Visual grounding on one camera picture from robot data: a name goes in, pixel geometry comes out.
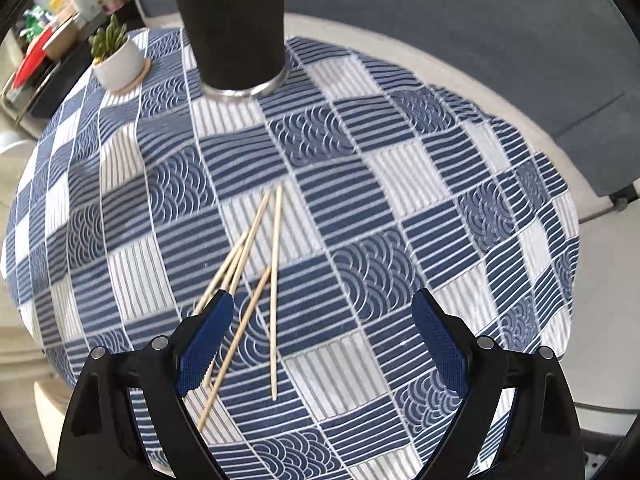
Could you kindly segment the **wooden chopstick three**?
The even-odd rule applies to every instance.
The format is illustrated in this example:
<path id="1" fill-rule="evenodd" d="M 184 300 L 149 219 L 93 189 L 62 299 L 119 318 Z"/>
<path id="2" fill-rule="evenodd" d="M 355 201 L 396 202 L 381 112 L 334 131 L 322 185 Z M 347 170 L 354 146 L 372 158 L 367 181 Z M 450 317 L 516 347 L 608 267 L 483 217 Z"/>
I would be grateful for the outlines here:
<path id="1" fill-rule="evenodd" d="M 256 210 L 256 214 L 255 214 L 253 223 L 250 226 L 250 229 L 248 230 L 247 237 L 244 240 L 244 243 L 239 253 L 234 257 L 235 262 L 232 262 L 230 264 L 227 270 L 228 275 L 222 281 L 225 284 L 224 286 L 222 286 L 222 288 L 226 292 L 228 292 L 231 296 L 235 295 L 235 292 L 238 289 L 238 286 L 240 284 L 248 256 L 250 255 L 250 250 L 253 247 L 254 240 L 257 235 L 257 231 L 260 227 L 260 222 L 262 222 L 262 216 L 264 215 L 267 209 L 269 200 L 270 200 L 270 192 L 267 191 L 265 192 L 265 195 L 262 198 L 262 201 L 260 202 Z"/>

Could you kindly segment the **wooden chopstick two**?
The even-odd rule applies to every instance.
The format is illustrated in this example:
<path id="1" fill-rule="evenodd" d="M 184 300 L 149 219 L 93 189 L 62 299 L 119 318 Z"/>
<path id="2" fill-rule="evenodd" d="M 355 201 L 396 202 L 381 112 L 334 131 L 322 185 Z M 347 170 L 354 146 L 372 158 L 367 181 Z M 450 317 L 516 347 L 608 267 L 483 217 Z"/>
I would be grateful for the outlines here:
<path id="1" fill-rule="evenodd" d="M 244 336 L 246 328 L 248 324 L 250 324 L 250 319 L 252 318 L 255 308 L 258 305 L 260 296 L 262 296 L 262 291 L 264 290 L 270 278 L 270 273 L 271 273 L 271 266 L 266 266 L 265 271 L 262 274 L 262 277 L 260 278 L 258 284 L 255 287 L 253 296 L 250 297 L 250 302 L 248 303 L 245 313 L 241 318 L 240 325 L 233 336 L 228 352 L 224 356 L 224 360 L 222 361 L 221 367 L 218 370 L 218 374 L 213 383 L 212 390 L 210 390 L 206 404 L 204 405 L 203 411 L 201 412 L 201 416 L 198 419 L 198 430 L 200 431 L 202 431 L 203 428 L 206 426 L 209 412 L 212 410 L 215 404 L 218 391 L 222 385 L 222 382 L 224 381 L 224 376 L 226 376 L 228 369 L 231 365 L 232 359 L 235 355 L 235 352 L 239 348 L 241 339 Z"/>

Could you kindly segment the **wooden chopstick four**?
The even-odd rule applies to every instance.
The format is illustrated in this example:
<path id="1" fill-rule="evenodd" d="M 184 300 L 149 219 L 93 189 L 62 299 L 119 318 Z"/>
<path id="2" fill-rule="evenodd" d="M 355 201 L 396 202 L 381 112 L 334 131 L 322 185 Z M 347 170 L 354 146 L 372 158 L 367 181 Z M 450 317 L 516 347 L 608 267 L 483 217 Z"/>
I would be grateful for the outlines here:
<path id="1" fill-rule="evenodd" d="M 210 296 L 213 295 L 215 288 L 224 277 L 224 274 L 227 272 L 228 267 L 232 263 L 233 258 L 239 253 L 244 243 L 244 240 L 247 237 L 247 234 L 248 234 L 247 231 L 243 232 L 242 235 L 238 238 L 238 240 L 234 243 L 227 257 L 224 258 L 224 261 L 221 263 L 219 269 L 215 272 L 214 276 L 209 281 L 208 285 L 206 286 L 205 292 L 202 293 L 200 300 L 198 300 L 198 303 L 194 307 L 192 311 L 193 315 L 198 315 L 202 312 Z"/>

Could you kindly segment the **blue white checkered tablecloth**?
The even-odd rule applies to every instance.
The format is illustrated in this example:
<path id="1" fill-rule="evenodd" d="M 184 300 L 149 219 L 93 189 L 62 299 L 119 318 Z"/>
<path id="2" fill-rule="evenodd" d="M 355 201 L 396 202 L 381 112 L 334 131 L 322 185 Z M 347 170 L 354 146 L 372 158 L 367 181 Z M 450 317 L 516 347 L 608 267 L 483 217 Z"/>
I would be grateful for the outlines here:
<path id="1" fill-rule="evenodd" d="M 30 156 L 1 273 L 66 382 L 96 346 L 172 332 L 270 192 L 235 295 L 270 278 L 204 439 L 233 479 L 410 479 L 459 401 L 410 302 L 427 288 L 503 348 L 570 338 L 565 180 L 517 128 L 349 48 L 295 37 L 271 96 L 206 98 L 184 30 L 114 96 L 82 75 Z"/>

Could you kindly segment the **small potted succulent plant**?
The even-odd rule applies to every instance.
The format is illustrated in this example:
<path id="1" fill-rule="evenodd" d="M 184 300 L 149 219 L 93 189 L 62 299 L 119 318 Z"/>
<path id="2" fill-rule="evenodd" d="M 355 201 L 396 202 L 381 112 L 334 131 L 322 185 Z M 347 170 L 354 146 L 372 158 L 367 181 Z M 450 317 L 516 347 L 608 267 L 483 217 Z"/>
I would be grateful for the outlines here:
<path id="1" fill-rule="evenodd" d="M 151 61 L 112 14 L 108 24 L 88 38 L 92 69 L 100 85 L 114 96 L 131 91 L 149 73 Z"/>

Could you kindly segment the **beige bowl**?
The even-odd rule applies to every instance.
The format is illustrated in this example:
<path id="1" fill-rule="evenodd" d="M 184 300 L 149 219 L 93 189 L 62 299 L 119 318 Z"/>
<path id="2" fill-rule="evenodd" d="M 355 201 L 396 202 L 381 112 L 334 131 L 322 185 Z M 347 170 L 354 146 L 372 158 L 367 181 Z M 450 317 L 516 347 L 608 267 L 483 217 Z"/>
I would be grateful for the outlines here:
<path id="1" fill-rule="evenodd" d="M 51 61 L 57 61 L 76 44 L 79 37 L 79 26 L 74 18 L 66 20 L 48 39 L 43 52 Z"/>

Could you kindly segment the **black cylindrical utensil holder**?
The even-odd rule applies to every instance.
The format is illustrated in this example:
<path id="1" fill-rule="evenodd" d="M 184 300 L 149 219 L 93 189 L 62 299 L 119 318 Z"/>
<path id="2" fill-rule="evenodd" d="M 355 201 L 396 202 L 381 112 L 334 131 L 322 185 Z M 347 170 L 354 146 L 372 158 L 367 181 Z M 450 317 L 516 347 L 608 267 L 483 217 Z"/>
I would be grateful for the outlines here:
<path id="1" fill-rule="evenodd" d="M 284 83 L 284 0 L 176 3 L 206 96 L 230 101 L 259 98 Z"/>

